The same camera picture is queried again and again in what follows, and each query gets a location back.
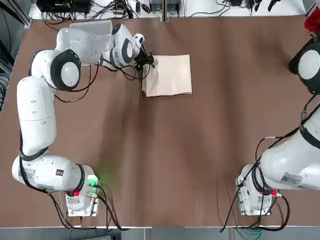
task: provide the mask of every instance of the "black joint band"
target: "black joint band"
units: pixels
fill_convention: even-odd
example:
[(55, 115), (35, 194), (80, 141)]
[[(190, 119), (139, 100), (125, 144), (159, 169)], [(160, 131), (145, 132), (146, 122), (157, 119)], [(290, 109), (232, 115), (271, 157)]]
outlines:
[(304, 140), (315, 148), (320, 149), (320, 141), (316, 139), (303, 125), (300, 125), (299, 131)]

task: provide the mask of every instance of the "electronic equipment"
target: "electronic equipment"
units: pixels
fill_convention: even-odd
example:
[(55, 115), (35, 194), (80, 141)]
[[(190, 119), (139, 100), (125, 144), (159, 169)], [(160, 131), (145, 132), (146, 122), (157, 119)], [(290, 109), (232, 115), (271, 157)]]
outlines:
[(37, 0), (37, 7), (44, 13), (83, 13), (91, 9), (90, 0)]
[(230, 0), (231, 6), (241, 6), (243, 0)]
[[(151, 0), (151, 11), (157, 11), (162, 9), (162, 0)], [(181, 4), (181, 0), (167, 0), (166, 10), (168, 12), (173, 12), (176, 10), (176, 5)]]

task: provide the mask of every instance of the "table surface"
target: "table surface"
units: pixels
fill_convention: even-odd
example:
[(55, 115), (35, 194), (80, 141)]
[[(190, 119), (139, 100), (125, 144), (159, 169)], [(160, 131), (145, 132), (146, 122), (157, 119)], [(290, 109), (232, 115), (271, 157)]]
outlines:
[[(149, 0), (139, 0), (141, 3), (149, 5)], [(223, 13), (228, 8), (225, 7), (223, 11), (219, 11), (223, 8), (223, 6), (219, 5), (222, 4), (222, 0), (183, 0), (182, 4), (180, 5), (181, 9), (179, 11), (180, 17), (189, 17), (194, 13), (201, 12), (199, 14), (194, 15), (195, 17), (214, 17), (219, 16), (223, 13), (224, 17), (249, 17), (250, 14), (253, 17), (256, 16), (294, 16), (294, 15), (301, 15), (305, 14), (306, 10), (304, 7), (303, 0), (281, 0), (277, 2), (271, 11), (268, 11), (268, 6), (271, 0), (263, 0), (259, 6), (258, 11), (253, 11), (252, 14), (250, 10), (246, 8), (246, 1), (243, 1), (242, 7), (239, 6), (232, 6), (228, 11)], [(107, 6), (112, 0), (95, 0), (97, 4), (93, 4), (91, 7), (91, 12), (87, 15), (87, 18), (92, 17), (99, 12), (102, 7)], [(128, 0), (131, 8), (135, 11), (136, 10), (136, 0)], [(77, 20), (83, 20), (85, 17), (81, 13), (76, 13)], [(168, 13), (169, 18), (176, 18), (178, 17), (176, 12)], [(155, 13), (146, 13), (145, 11), (141, 10), (140, 14), (134, 15), (134, 18), (160, 18), (162, 16), (161, 12)], [(41, 12), (37, 5), (33, 3), (31, 5), (31, 9), (29, 12), (29, 17), (34, 20), (39, 20), (42, 18)], [(109, 19), (114, 18), (115, 15), (112, 11), (108, 11), (104, 13), (101, 19)]]
[[(258, 141), (284, 135), (299, 124), (309, 93), (287, 64), (309, 39), (304, 20), (113, 21), (143, 34), (154, 55), (190, 55), (193, 94), (146, 98), (139, 80), (100, 68), (84, 99), (55, 102), (57, 138), (49, 151), (94, 169), (110, 189), (122, 226), (221, 226), (235, 194), (235, 178), (254, 162)], [(56, 46), (56, 35), (42, 22), (33, 22), (16, 58), (0, 115), (0, 227), (61, 226), (50, 198), (11, 174), (19, 148), (16, 86), (28, 75), (35, 52)], [(88, 75), (88, 67), (82, 68), (83, 86)], [(63, 99), (78, 96), (57, 94)], [(291, 206), (289, 225), (320, 225), (320, 192), (283, 194)], [(228, 226), (236, 224), (236, 209)], [(253, 221), (239, 217), (238, 224)], [(280, 225), (278, 208), (262, 223)], [(83, 224), (104, 226), (103, 206), (98, 217), (84, 218)]]

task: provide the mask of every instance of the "beige towel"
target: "beige towel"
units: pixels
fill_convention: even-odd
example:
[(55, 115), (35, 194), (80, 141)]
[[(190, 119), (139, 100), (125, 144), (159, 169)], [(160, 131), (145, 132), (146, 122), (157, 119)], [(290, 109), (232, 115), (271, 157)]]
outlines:
[(190, 55), (153, 57), (155, 68), (143, 68), (143, 77), (149, 72), (142, 81), (147, 97), (192, 94)]

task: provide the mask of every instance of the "robotic arm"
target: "robotic arm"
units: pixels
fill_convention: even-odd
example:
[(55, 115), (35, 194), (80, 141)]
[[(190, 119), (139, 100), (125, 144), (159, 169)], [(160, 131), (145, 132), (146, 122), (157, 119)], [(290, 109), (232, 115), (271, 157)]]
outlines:
[(56, 48), (37, 52), (29, 76), (17, 85), (20, 153), (13, 162), (12, 175), (23, 184), (49, 193), (65, 192), (70, 216), (94, 216), (93, 209), (98, 206), (92, 193), (96, 192), (98, 178), (90, 166), (48, 153), (57, 135), (55, 92), (77, 87), (81, 64), (107, 65), (116, 70), (129, 65), (132, 59), (139, 67), (151, 61), (142, 50), (145, 38), (141, 34), (132, 37), (119, 24), (112, 35), (114, 48), (103, 52), (105, 43), (94, 34), (77, 28), (61, 29)]
[[(301, 56), (298, 75), (311, 94), (320, 94), (318, 43), (310, 45)], [(306, 115), (304, 109), (299, 130), (292, 137), (262, 154), (260, 169), (253, 164), (243, 168), (236, 179), (237, 186), (253, 167), (239, 190), (242, 215), (260, 215), (261, 208), (262, 214), (269, 213), (276, 190), (320, 190), (320, 110), (317, 109), (308, 121), (303, 122)]]

